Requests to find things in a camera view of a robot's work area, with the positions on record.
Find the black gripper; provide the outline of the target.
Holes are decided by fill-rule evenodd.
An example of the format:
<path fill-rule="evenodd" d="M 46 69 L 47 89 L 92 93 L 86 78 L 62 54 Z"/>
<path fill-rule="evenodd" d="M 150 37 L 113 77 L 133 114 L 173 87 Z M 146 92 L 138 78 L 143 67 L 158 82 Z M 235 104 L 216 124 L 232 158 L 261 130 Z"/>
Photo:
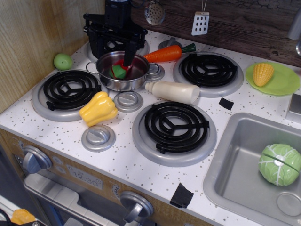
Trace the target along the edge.
<path fill-rule="evenodd" d="M 106 0 L 105 13 L 83 15 L 84 32 L 89 37 L 92 54 L 99 59 L 105 54 L 104 43 L 119 41 L 124 43 L 124 66 L 130 66 L 138 49 L 144 47 L 147 30 L 131 19 L 132 8 L 141 7 L 131 0 Z"/>

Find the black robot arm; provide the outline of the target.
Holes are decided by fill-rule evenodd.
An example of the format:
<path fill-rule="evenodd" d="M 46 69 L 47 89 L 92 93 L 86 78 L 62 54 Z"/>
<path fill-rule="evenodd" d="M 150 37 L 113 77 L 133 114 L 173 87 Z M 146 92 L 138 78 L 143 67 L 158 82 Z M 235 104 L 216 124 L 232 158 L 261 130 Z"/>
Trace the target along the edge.
<path fill-rule="evenodd" d="M 130 0 L 106 0 L 105 13 L 84 14 L 84 32 L 92 54 L 99 59 L 106 53 L 124 51 L 124 66 L 131 65 L 137 50 L 144 48 L 148 31 L 134 23 Z"/>

